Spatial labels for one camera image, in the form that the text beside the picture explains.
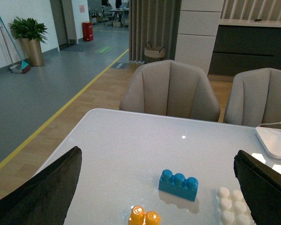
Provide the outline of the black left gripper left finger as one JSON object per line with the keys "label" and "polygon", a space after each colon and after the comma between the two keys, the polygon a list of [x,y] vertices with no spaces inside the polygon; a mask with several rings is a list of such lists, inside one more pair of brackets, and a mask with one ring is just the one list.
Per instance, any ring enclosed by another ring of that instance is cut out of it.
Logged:
{"label": "black left gripper left finger", "polygon": [[62,225],[82,164],[77,146],[0,200],[0,225]]}

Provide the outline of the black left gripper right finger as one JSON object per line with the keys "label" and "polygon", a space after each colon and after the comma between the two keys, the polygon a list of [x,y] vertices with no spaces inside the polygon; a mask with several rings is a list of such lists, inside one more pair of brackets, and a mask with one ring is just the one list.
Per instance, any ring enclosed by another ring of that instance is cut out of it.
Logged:
{"label": "black left gripper right finger", "polygon": [[258,225],[281,225],[281,174],[247,152],[234,157],[234,173]]}

